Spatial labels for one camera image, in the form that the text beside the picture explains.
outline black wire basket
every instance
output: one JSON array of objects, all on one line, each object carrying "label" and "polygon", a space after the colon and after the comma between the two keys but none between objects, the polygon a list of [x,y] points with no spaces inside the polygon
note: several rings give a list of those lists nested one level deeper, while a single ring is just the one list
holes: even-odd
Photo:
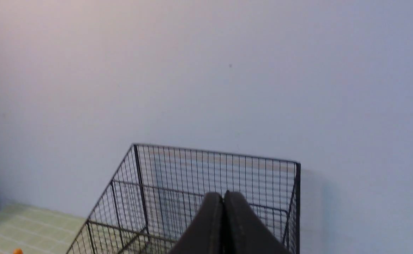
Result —
[{"label": "black wire basket", "polygon": [[131,146],[67,254],[166,254],[204,193],[227,190],[299,254],[299,163],[146,144]]}]

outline white wall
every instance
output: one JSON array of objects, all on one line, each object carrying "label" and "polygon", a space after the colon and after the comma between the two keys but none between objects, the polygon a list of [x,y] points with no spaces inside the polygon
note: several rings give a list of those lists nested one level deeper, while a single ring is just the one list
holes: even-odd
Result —
[{"label": "white wall", "polygon": [[131,142],[296,159],[301,252],[413,253],[413,1],[0,1],[0,206]]}]

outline metal wire mesh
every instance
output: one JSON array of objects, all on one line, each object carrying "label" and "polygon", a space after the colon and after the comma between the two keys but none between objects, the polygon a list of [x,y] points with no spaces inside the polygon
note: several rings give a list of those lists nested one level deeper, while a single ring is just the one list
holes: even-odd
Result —
[{"label": "metal wire mesh", "polygon": [[203,194],[230,190],[298,254],[299,184],[294,161],[135,144],[67,253],[167,253]]}]

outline table surface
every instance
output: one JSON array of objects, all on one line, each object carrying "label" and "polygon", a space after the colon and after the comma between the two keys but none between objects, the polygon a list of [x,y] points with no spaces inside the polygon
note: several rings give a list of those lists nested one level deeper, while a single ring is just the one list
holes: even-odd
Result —
[{"label": "table surface", "polygon": [[84,218],[22,204],[0,211],[0,254],[65,254]]}]

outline basket corner post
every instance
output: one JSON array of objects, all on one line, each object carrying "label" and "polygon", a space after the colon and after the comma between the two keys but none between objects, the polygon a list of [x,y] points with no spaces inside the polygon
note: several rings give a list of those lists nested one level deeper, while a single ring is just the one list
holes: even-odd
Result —
[{"label": "basket corner post", "polygon": [[300,254],[300,163],[296,163],[296,254]]},{"label": "basket corner post", "polygon": [[147,213],[147,204],[145,202],[145,194],[144,194],[144,179],[142,176],[142,168],[140,164],[139,158],[139,150],[137,149],[137,144],[133,144],[132,148],[134,150],[134,162],[136,163],[136,171],[137,171],[137,178],[139,181],[139,188],[140,188],[140,198],[142,200],[142,210],[144,212],[144,220],[145,220],[145,228],[147,233],[149,233],[149,219]]}]

